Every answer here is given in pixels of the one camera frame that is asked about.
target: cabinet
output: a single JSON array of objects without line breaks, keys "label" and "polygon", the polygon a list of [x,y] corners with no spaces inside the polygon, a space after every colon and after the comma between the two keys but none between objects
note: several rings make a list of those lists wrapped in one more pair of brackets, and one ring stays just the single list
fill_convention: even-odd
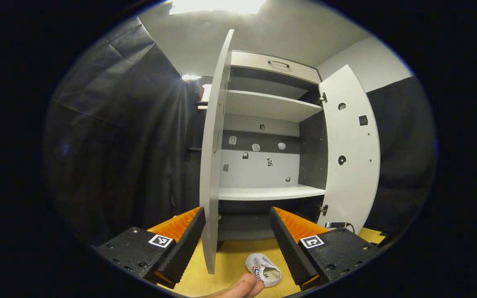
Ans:
[{"label": "cabinet", "polygon": [[233,51],[232,38],[230,30],[214,71],[201,152],[210,274],[218,240],[273,237],[271,206],[358,233],[380,169],[373,110],[348,65],[322,81],[310,66]]}]

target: drawer handle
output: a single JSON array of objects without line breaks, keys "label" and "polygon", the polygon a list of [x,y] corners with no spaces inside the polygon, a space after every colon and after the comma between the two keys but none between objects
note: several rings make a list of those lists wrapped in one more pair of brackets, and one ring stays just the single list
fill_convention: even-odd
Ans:
[{"label": "drawer handle", "polygon": [[280,64],[286,65],[287,68],[290,68],[290,65],[288,65],[288,64],[286,64],[286,63],[283,63],[283,62],[279,62],[279,61],[268,60],[268,63],[270,63],[270,64],[272,64],[272,63],[280,63]]}]

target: open cabinet door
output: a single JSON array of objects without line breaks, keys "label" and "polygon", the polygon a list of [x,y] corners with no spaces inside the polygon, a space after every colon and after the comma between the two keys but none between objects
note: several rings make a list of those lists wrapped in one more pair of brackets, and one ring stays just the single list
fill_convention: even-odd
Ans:
[{"label": "open cabinet door", "polygon": [[380,144],[373,109],[356,75],[346,65],[319,85],[327,128],[328,164],[318,225],[350,222],[358,234],[378,187]]},{"label": "open cabinet door", "polygon": [[220,184],[220,159],[227,85],[231,70],[229,44],[233,29],[229,31],[218,57],[207,105],[204,139],[200,165],[200,206],[204,207],[206,225],[202,232],[202,245],[207,272],[214,274],[216,244],[218,239],[218,186]]}]

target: white sneaker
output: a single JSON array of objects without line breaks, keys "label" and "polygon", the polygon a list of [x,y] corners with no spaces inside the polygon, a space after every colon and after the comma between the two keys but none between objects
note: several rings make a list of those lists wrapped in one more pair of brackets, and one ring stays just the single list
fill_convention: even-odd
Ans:
[{"label": "white sneaker", "polygon": [[273,287],[281,281],[281,270],[261,253],[252,253],[246,258],[246,269],[262,281],[265,287]]}]

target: hand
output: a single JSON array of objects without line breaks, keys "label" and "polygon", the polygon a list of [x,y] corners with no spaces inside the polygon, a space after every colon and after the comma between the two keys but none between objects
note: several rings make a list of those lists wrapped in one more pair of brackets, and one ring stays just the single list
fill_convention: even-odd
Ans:
[{"label": "hand", "polygon": [[253,298],[264,288],[263,282],[258,281],[253,274],[246,273],[231,287],[202,298]]}]

